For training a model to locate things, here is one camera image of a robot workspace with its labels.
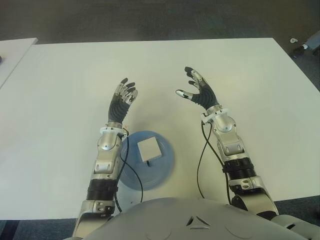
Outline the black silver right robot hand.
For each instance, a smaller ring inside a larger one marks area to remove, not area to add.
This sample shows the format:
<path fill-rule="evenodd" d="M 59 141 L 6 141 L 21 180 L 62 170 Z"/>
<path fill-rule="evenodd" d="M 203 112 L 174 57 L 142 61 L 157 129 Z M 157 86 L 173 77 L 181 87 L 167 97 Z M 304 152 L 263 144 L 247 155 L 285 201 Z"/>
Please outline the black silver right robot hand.
<path fill-rule="evenodd" d="M 188 66 L 184 68 L 184 71 L 186 72 L 186 75 L 192 79 L 189 80 L 188 83 L 196 87 L 199 93 L 190 93 L 181 89 L 177 89 L 175 93 L 178 96 L 202 106 L 205 110 L 219 105 L 214 91 L 198 71 Z"/>

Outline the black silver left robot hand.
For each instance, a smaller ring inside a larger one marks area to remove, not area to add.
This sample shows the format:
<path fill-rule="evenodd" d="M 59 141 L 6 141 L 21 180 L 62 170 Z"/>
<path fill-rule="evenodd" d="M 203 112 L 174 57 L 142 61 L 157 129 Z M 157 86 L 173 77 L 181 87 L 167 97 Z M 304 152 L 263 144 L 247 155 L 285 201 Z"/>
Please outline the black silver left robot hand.
<path fill-rule="evenodd" d="M 116 87 L 108 109 L 108 123 L 122 124 L 131 104 L 138 96 L 135 82 L 124 78 Z"/>

